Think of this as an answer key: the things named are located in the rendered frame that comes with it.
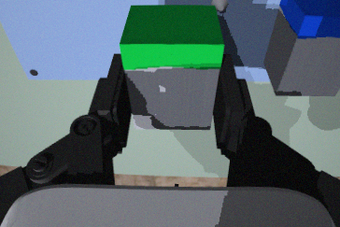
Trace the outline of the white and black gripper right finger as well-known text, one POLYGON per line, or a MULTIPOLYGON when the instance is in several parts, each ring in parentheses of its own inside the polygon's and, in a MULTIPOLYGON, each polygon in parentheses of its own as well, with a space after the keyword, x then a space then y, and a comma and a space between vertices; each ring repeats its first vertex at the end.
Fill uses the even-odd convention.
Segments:
POLYGON ((230 160, 226 187, 306 193, 319 200, 335 227, 340 227, 340 179, 316 170, 306 157, 272 135, 268 121, 255 116, 247 82, 236 77, 231 54, 222 57, 213 119, 217 149, 230 160))

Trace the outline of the grey block with green end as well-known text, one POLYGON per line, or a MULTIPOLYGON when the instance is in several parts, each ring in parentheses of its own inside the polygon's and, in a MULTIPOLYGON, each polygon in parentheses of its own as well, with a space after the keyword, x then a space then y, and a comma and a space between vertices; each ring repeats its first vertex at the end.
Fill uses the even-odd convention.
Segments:
POLYGON ((223 50, 216 6, 131 6, 120 54, 135 129, 210 130, 223 50))

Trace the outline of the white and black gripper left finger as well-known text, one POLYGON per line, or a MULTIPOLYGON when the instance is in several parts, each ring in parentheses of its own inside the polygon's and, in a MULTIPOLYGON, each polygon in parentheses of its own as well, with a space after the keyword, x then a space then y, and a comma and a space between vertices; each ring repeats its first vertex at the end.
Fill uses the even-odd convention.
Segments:
POLYGON ((131 117, 121 54, 114 53, 107 77, 98 80, 88 115, 76 118, 70 134, 37 153, 26 166, 0 177, 0 225, 12 204, 37 188, 115 185, 112 158, 126 148, 131 117))

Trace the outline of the grey block with blue end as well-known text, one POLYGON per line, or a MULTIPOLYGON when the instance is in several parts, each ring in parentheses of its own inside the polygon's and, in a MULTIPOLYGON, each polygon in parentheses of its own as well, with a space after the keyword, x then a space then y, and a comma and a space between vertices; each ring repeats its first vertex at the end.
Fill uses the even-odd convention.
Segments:
POLYGON ((280 0, 263 63, 276 96, 336 96, 340 0, 280 0))

